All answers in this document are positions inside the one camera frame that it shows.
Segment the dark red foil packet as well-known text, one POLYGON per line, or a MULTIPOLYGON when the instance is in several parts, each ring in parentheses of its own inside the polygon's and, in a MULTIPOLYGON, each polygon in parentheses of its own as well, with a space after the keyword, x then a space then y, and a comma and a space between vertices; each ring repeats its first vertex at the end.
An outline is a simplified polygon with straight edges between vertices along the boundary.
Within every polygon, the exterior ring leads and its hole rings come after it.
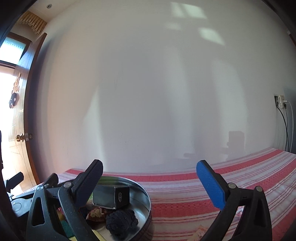
POLYGON ((108 214, 109 212, 107 209, 102 207, 96 207, 89 211, 89 213, 86 216, 86 219, 94 222, 105 222, 108 214))

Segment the black small box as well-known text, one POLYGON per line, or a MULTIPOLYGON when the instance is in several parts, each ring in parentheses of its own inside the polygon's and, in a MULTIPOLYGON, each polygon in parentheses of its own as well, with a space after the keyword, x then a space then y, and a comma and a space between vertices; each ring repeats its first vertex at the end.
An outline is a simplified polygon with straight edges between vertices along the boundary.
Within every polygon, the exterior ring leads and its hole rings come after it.
POLYGON ((126 185, 97 185, 93 204, 106 209, 125 210, 130 206, 130 187, 126 185))

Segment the dark navy yarn ball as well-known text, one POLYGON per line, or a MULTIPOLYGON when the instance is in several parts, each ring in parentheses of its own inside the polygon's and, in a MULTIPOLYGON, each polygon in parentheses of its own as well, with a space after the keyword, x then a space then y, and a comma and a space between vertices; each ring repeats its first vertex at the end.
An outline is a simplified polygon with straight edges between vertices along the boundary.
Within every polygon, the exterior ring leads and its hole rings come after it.
POLYGON ((133 210, 118 210, 106 218, 106 229, 119 240, 126 238, 131 230, 135 230, 138 219, 133 210))

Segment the round cookie tin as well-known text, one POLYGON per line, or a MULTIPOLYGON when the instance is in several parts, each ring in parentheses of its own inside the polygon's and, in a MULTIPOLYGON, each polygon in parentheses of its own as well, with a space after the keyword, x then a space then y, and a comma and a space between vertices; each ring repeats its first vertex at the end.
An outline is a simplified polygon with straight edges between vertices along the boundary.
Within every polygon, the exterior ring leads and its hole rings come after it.
MULTIPOLYGON (((152 224, 152 205, 151 200, 146 192, 146 190, 140 186, 137 182, 123 178, 116 177, 120 183, 129 186, 129 194, 130 194, 130 210, 133 210, 136 218, 138 219, 138 225, 135 230, 131 230, 125 239, 123 240, 152 240, 153 236, 153 224, 152 224)), ((89 225, 86 220, 86 216, 92 209, 100 207, 93 204, 92 200, 86 202, 86 204, 79 208, 80 213, 85 219, 86 223, 89 225)), ((109 214, 118 211, 107 209, 109 214)), ((119 240, 115 236, 113 236, 106 229, 106 221, 102 225, 89 225, 94 234, 97 236, 98 240, 119 240)))

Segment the yellow green sponge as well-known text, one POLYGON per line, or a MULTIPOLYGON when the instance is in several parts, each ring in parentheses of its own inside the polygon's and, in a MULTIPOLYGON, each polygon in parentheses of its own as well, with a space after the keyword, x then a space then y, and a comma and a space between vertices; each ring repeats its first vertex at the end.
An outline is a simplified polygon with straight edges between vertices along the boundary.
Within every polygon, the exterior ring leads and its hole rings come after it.
POLYGON ((59 220, 62 224, 62 228, 66 234, 66 237, 68 239, 74 238, 74 233, 73 233, 72 229, 70 228, 70 225, 67 223, 67 220, 64 216, 62 208, 57 209, 57 214, 58 214, 59 220))

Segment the green juice carton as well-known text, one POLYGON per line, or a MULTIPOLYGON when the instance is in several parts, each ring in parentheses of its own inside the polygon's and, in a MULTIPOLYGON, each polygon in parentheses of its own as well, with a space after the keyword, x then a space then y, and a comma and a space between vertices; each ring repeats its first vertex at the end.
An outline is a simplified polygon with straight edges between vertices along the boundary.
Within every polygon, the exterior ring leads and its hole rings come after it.
POLYGON ((120 183, 116 177, 103 176, 94 187, 89 200, 95 205, 115 206, 119 202, 118 195, 125 185, 120 183))

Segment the wooden door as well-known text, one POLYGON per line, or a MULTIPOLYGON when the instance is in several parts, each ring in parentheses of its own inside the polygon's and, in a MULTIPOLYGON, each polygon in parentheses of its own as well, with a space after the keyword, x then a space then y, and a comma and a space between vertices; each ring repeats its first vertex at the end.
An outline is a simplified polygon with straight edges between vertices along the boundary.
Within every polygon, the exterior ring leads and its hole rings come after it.
POLYGON ((20 183, 20 187, 24 191, 37 185, 39 177, 31 155, 30 141, 17 142, 16 135, 32 133, 29 131, 29 93, 34 70, 36 69, 37 58, 46 36, 47 33, 43 33, 30 45, 13 72, 15 80, 19 73, 21 73, 21 77, 16 105, 10 108, 12 124, 9 137, 9 154, 12 157, 11 169, 13 174, 22 172, 24 175, 24 179, 20 183))

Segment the brass door knob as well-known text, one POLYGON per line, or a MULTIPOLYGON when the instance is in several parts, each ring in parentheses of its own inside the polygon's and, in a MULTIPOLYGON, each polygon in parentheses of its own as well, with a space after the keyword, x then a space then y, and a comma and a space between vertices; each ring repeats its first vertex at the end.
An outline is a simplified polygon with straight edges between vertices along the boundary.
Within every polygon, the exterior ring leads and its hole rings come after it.
POLYGON ((33 135, 31 133, 21 133, 20 135, 16 135, 17 142, 30 141, 33 139, 33 135))

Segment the door hanging ornament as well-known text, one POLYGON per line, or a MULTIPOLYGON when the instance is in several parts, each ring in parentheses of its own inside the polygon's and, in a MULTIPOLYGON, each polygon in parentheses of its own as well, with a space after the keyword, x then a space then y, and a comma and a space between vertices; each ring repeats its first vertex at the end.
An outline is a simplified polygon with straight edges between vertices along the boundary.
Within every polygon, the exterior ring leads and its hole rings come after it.
POLYGON ((11 98, 9 101, 9 108, 13 108, 16 105, 18 99, 18 92, 20 90, 20 77, 21 73, 17 75, 16 80, 14 82, 13 90, 11 91, 11 98))

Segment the yellow fringed valance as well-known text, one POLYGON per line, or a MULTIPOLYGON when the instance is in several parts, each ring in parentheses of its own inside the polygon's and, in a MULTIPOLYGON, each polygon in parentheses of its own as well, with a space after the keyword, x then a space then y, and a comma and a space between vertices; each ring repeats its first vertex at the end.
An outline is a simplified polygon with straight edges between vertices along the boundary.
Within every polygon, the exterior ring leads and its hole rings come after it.
POLYGON ((45 20, 31 11, 26 11, 22 14, 17 23, 29 26, 36 35, 40 35, 47 25, 45 20))

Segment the wall power socket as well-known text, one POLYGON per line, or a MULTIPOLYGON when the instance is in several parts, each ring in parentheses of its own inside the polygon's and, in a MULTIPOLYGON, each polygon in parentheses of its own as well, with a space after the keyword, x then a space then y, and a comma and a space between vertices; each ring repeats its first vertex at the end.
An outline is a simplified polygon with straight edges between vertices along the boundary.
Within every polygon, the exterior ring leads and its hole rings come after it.
POLYGON ((284 95, 275 95, 274 96, 275 105, 278 108, 286 108, 287 100, 285 100, 284 95))

